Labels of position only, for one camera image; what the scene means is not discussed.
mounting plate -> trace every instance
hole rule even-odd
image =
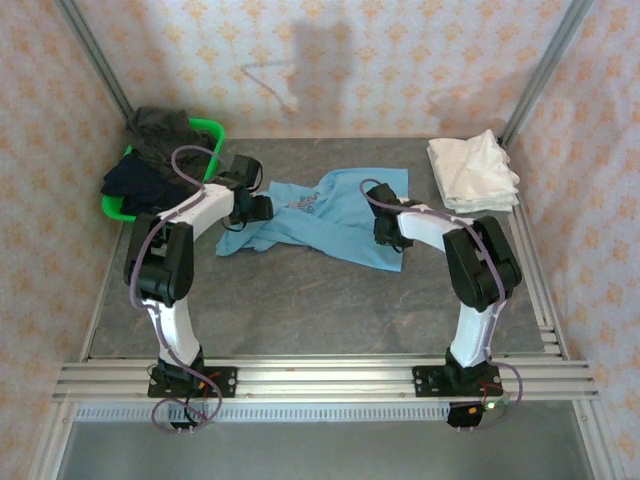
[[[155,370],[158,367],[154,367],[151,371],[152,378],[154,377]],[[205,377],[215,375],[211,380],[215,383],[222,392],[222,398],[234,398],[236,396],[236,387],[238,384],[238,368],[237,367],[204,367],[203,372]],[[190,384],[174,383],[169,388],[166,385],[161,385],[154,380],[149,381],[149,389],[147,395],[149,398],[202,398],[204,394],[203,390],[198,390],[194,393],[194,390]],[[215,394],[209,392],[207,395],[210,398],[215,398]]]
[[[489,366],[481,375],[474,379],[467,387],[455,388],[445,381],[444,365],[420,365],[413,367],[413,386],[416,397],[475,397],[484,396],[482,388],[486,384],[487,397],[501,397],[503,395],[502,379],[498,367]]]

green laundry basket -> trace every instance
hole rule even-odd
[[[222,147],[222,143],[224,142],[224,128],[218,122],[214,122],[213,120],[207,120],[205,118],[190,118],[189,125],[194,130],[206,130],[207,132],[213,135],[213,138],[216,139],[216,146],[213,151],[218,153],[220,151],[220,147]],[[127,147],[124,154],[127,155],[132,150],[131,145]],[[209,162],[209,166],[207,167],[207,171],[204,174],[204,179],[208,180],[216,173],[216,168],[218,167],[218,157],[212,156],[211,162]],[[122,207],[122,200],[124,197],[110,197],[108,195],[102,196],[102,211],[104,211],[105,215],[109,218],[113,218],[114,220],[119,220],[121,222],[133,222],[135,221],[135,215],[124,215],[120,213],[120,207]]]

gray work surface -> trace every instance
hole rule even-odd
[[[72,427],[59,480],[589,480],[570,402],[525,402],[473,434],[445,422],[149,423]]]
[[[426,147],[425,139],[230,140],[222,153],[260,160],[264,189],[271,180],[313,186],[341,168],[406,168],[411,198],[442,209]],[[495,215],[515,252],[506,214]],[[130,306],[122,278],[130,232],[126,225],[111,265],[94,358],[158,354],[149,317]],[[442,354],[454,337],[460,302],[445,256],[434,248],[416,243],[404,253],[402,273],[392,273],[291,245],[216,257],[222,233],[215,225],[195,245],[189,311],[205,356]],[[500,317],[493,350],[543,350],[524,282]]]

patterned wallpaper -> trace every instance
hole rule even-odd
[[[640,478],[640,10],[594,3],[511,156],[573,355]]]
[[[569,0],[79,0],[134,107],[232,137],[500,133]]]
[[[0,478],[19,480],[113,245],[96,192],[122,118],[53,1],[3,0],[0,33]]]

folded white cloth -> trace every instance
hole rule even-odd
[[[510,212],[518,205],[520,179],[509,170],[509,156],[491,130],[469,140],[430,140],[427,153],[445,207],[456,213]]]

